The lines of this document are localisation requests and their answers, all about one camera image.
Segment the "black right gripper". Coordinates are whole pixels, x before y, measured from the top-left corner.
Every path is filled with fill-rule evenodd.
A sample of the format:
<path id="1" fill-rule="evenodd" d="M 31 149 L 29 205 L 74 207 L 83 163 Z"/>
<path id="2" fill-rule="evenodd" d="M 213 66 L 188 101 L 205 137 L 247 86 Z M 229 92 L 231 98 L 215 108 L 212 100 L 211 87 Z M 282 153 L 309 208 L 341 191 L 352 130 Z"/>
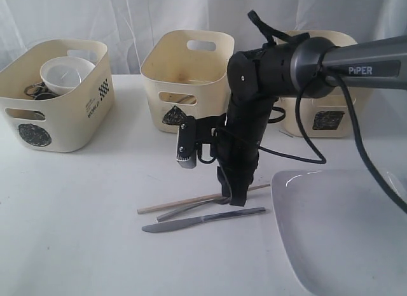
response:
<path id="1" fill-rule="evenodd" d="M 221 195 L 231 196 L 232 206 L 246 204 L 247 191 L 258 167 L 258 146 L 263 135 L 262 118 L 217 119 L 213 149 L 218 161 L 217 180 L 221 184 Z"/>

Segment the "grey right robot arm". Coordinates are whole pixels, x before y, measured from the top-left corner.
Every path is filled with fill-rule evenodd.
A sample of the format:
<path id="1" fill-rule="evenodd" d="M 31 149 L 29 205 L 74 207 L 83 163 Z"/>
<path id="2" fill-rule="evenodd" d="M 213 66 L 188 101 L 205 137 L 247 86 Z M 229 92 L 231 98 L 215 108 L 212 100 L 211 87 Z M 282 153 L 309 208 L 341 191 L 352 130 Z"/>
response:
<path id="1" fill-rule="evenodd" d="M 246 203 L 258 166 L 261 140 L 273 105 L 280 97 L 318 99 L 339 87 L 345 97 L 354 141 L 366 169 L 387 197 L 402 210 L 406 203 L 378 172 L 362 143 L 350 88 L 406 88 L 406 37 L 336 46 L 307 33 L 286 36 L 281 45 L 237 52 L 228 63 L 231 96 L 216 126 L 215 153 L 222 194 L 233 206 Z"/>

